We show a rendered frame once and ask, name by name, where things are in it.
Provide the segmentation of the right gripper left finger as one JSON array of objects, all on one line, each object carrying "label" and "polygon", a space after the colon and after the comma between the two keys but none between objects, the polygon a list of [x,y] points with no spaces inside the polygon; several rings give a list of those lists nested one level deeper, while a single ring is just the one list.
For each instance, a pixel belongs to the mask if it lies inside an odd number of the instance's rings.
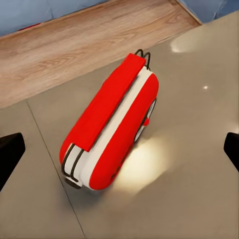
[{"label": "right gripper left finger", "polygon": [[21,132],[0,138],[0,191],[25,152]]}]

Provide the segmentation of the radio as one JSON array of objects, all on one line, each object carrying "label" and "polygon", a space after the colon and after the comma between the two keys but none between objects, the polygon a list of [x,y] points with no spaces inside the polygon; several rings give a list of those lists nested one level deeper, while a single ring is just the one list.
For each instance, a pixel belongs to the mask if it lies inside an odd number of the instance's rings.
[{"label": "radio", "polygon": [[[141,57],[137,56],[141,51]],[[148,55],[146,64],[145,57]],[[60,150],[65,182],[80,189],[107,188],[136,143],[156,104],[158,79],[150,52],[139,49],[118,66],[74,125]]]}]

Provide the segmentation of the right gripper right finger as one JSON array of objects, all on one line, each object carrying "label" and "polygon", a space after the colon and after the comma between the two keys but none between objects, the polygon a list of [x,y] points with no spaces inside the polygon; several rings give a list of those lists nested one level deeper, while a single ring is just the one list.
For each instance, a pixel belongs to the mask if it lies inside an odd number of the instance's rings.
[{"label": "right gripper right finger", "polygon": [[227,134],[224,151],[239,171],[239,134],[233,132]]}]

